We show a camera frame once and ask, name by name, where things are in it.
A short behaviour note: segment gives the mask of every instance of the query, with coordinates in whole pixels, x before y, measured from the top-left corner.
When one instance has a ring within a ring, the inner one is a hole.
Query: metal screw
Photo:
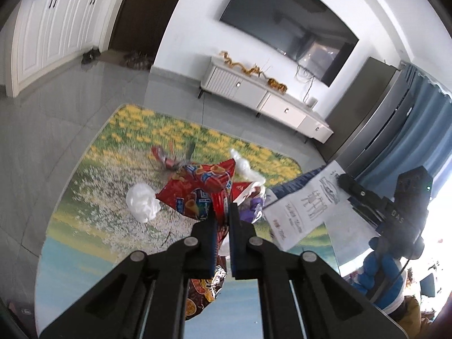
[[[262,244],[262,238],[254,236],[249,239],[249,243],[253,246],[260,246]]]
[[[130,260],[138,262],[144,259],[144,252],[134,251],[130,254]]]
[[[196,246],[198,244],[198,240],[196,237],[187,237],[184,239],[185,246]]]
[[[301,257],[306,262],[314,262],[315,260],[317,260],[317,255],[312,251],[303,252],[303,255],[301,255]]]

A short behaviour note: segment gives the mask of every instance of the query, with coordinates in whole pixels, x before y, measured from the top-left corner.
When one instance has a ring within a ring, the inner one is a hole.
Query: tiled floor
[[[86,147],[113,112],[135,103],[279,151],[303,171],[324,164],[304,137],[194,86],[74,61],[15,100],[0,98],[0,297],[33,302],[50,215]]]

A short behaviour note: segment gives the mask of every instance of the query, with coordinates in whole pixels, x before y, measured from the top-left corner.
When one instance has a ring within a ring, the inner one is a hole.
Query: white paper
[[[264,210],[275,242],[287,251],[325,223],[338,264],[344,264],[368,248],[376,236],[373,228],[350,205],[349,195],[337,184],[344,170],[330,163],[304,188],[274,202]]]

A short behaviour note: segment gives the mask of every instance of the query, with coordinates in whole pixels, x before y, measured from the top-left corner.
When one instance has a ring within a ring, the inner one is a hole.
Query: refrigerator
[[[336,160],[357,177],[391,143],[414,105],[408,70],[367,59],[326,118],[333,135],[324,144],[316,143],[326,162]]]

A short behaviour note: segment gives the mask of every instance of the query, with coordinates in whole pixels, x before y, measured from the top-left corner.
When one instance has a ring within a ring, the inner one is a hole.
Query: television
[[[220,19],[330,86],[358,38],[320,0],[231,0]]]

